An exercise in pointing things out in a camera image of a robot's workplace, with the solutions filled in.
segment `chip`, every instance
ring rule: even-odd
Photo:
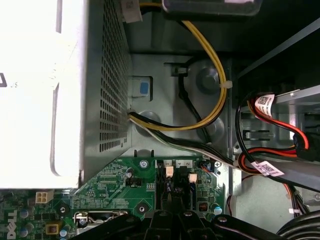
[[[45,225],[45,234],[46,235],[58,235],[60,232],[61,226],[62,226],[62,221],[47,223]]]
[[[41,219],[42,219],[41,214],[34,215],[34,220],[41,220]]]

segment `white cable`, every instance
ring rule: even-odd
[[[175,148],[175,149],[179,149],[179,150],[182,150],[182,151],[188,151],[188,152],[197,152],[197,153],[200,153],[200,154],[203,154],[205,156],[208,156],[209,158],[212,158],[214,160],[216,160],[217,162],[220,162],[222,164],[225,164],[225,165],[228,165],[232,168],[235,168],[234,165],[232,164],[229,164],[225,161],[223,161],[220,157],[216,156],[216,155],[213,155],[212,153],[209,153],[205,150],[202,150],[202,149],[198,149],[198,148],[194,148],[194,147],[187,147],[187,146],[181,146],[181,145],[176,145],[176,144],[172,144],[172,143],[169,143],[169,142],[166,142],[162,139],[160,139],[158,136],[156,136],[153,132],[151,132],[148,128],[140,125],[139,123],[137,123],[135,120],[133,120],[132,118],[129,119],[131,122],[133,122],[134,124],[136,124],[137,126],[139,126],[140,128],[143,128],[144,130],[146,130],[151,136],[153,136],[156,140],[158,140],[159,142],[165,144],[165,145],[168,145],[169,147],[172,147],[172,148]]]

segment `perforated metal panel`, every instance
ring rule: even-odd
[[[88,2],[84,181],[131,146],[127,109],[132,62],[120,2]]]
[[[128,51],[113,1],[103,5],[99,151],[127,142]]]

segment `cable tie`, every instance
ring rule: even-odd
[[[299,209],[289,208],[288,210],[290,214],[301,214],[301,211]]]
[[[232,88],[232,81],[228,80],[220,84],[220,88],[230,89]]]

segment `mounting hole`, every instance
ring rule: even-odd
[[[214,66],[201,69],[195,77],[195,84],[203,94],[213,95],[219,92],[220,84],[217,69]]]
[[[153,111],[143,111],[143,112],[140,113],[140,115],[143,116],[143,117],[146,117],[148,119],[151,119],[151,120],[154,120],[154,121],[157,121],[157,122],[161,123],[160,117],[156,113],[154,113]],[[146,130],[144,130],[143,128],[135,125],[135,129],[142,136],[151,137],[151,135]]]
[[[135,206],[135,210],[139,215],[143,215],[150,210],[150,207],[145,202],[140,202]]]
[[[221,118],[218,117],[212,124],[206,127],[206,130],[210,135],[212,144],[215,144],[223,139],[225,135],[225,124]],[[201,129],[197,129],[196,133],[202,141],[205,141],[205,136]]]

